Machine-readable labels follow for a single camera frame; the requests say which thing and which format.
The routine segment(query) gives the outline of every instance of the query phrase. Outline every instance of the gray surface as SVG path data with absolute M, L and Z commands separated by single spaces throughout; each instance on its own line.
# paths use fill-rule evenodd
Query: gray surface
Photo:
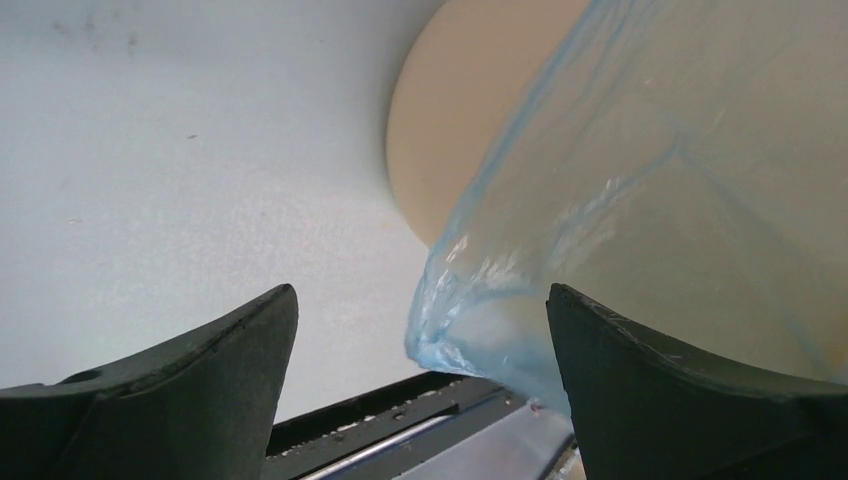
M 397 479 L 535 480 L 572 434 L 565 417 L 525 407 Z
M 0 387 L 284 282 L 301 320 L 278 420 L 416 373 L 426 250 L 382 142 L 442 1 L 0 2 Z

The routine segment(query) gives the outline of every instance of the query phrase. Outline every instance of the transparent plastic bag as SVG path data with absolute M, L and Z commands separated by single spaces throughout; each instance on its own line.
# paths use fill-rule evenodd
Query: transparent plastic bag
M 848 374 L 848 4 L 596 0 L 432 249 L 406 348 L 568 411 L 544 301 Z

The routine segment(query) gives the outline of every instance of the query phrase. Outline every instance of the beige round object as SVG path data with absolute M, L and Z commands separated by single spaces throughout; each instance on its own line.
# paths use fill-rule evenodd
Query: beige round object
M 589 0 L 448 0 L 398 79 L 386 138 L 389 181 L 428 246 L 535 72 Z

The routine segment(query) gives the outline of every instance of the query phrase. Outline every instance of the white surface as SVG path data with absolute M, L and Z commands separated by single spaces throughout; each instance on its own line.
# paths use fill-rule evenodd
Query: white surface
M 417 373 L 426 251 L 383 130 L 441 0 L 0 3 L 0 387 L 52 383 L 279 283 L 284 419 Z

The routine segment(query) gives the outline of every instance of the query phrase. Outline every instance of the blue plastic bag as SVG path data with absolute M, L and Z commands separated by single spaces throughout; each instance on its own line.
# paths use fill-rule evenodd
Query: blue plastic bag
M 407 354 L 568 412 L 566 283 L 696 346 L 848 377 L 848 3 L 596 0 L 432 249 Z

